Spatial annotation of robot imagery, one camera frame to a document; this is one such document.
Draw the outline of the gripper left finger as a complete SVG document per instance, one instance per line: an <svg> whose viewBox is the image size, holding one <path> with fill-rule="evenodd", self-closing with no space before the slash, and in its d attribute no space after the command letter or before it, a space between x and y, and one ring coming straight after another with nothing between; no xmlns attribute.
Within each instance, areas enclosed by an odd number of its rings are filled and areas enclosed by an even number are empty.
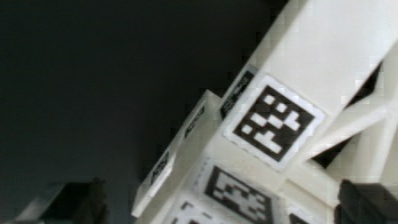
<svg viewBox="0 0 398 224"><path fill-rule="evenodd" d="M52 183L15 224L109 224L105 181Z"/></svg>

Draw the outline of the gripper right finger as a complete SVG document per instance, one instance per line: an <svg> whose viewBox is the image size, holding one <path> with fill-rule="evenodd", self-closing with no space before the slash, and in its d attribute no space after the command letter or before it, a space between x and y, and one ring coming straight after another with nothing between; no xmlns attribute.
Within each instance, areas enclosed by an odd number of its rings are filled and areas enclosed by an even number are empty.
<svg viewBox="0 0 398 224"><path fill-rule="evenodd" d="M381 183L342 181L335 224L398 224L398 198Z"/></svg>

